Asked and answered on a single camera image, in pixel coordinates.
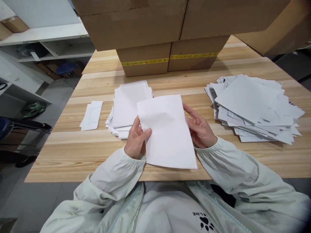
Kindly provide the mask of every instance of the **packing tape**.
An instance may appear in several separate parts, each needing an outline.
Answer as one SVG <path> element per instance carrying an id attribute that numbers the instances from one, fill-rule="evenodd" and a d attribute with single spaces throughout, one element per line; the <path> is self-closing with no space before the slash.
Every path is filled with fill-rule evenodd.
<path id="1" fill-rule="evenodd" d="M 184 54 L 184 55 L 171 55 L 169 58 L 174 59 L 185 59 L 185 58 L 199 58 L 199 57 L 217 57 L 219 53 L 196 53 L 196 54 Z"/>
<path id="2" fill-rule="evenodd" d="M 153 59 L 153 60 L 122 62 L 121 64 L 122 66 L 132 66 L 132 65 L 162 63 L 162 62 L 168 62 L 168 61 L 169 61 L 169 58 L 161 58 L 161 59 Z"/>

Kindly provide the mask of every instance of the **white jacket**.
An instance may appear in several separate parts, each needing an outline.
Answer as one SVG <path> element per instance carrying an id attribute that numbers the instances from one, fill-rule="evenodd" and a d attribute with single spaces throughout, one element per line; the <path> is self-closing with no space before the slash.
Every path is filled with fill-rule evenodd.
<path id="1" fill-rule="evenodd" d="M 210 148 L 195 149 L 212 179 L 238 196 L 232 208 L 208 181 L 186 182 L 219 232 L 299 232 L 311 204 L 307 195 L 221 138 Z M 76 188 L 72 201 L 55 209 L 41 232 L 134 233 L 144 195 L 138 182 L 144 164 L 127 156 L 124 148 L 115 151 Z"/>

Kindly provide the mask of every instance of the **pile of paper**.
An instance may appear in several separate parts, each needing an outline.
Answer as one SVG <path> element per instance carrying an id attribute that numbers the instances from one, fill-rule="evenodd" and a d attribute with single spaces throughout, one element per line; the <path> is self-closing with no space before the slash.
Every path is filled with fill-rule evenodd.
<path id="1" fill-rule="evenodd" d="M 81 131 L 97 129 L 102 106 L 102 101 L 92 101 L 87 105 L 84 118 L 80 124 Z"/>
<path id="2" fill-rule="evenodd" d="M 282 84 L 246 75 L 220 77 L 205 88 L 214 117 L 234 129 L 241 142 L 294 142 L 305 112 L 290 103 Z"/>
<path id="3" fill-rule="evenodd" d="M 197 161 L 180 95 L 166 95 L 137 103 L 142 130 L 152 129 L 146 140 L 146 162 L 197 169 Z"/>
<path id="4" fill-rule="evenodd" d="M 138 115 L 137 103 L 153 97 L 146 80 L 120 85 L 114 92 L 114 105 L 106 127 L 120 139 L 127 139 L 129 130 Z"/>

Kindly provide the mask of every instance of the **person's left hand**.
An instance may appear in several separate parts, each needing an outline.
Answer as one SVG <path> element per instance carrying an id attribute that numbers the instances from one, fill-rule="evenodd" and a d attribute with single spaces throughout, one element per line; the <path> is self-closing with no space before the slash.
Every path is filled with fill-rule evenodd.
<path id="1" fill-rule="evenodd" d="M 137 159 L 139 157 L 145 139 L 150 137 L 152 133 L 150 128 L 143 132 L 139 127 L 139 124 L 140 120 L 137 116 L 130 129 L 129 137 L 127 138 L 127 142 L 124 147 L 124 152 L 132 159 Z"/>

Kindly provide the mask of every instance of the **green bag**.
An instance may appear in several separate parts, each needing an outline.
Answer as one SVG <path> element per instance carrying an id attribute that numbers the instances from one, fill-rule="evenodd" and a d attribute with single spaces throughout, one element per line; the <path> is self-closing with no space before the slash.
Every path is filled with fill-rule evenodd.
<path id="1" fill-rule="evenodd" d="M 46 104 L 43 102 L 27 105 L 22 110 L 23 119 L 33 119 L 43 113 L 45 109 Z"/>

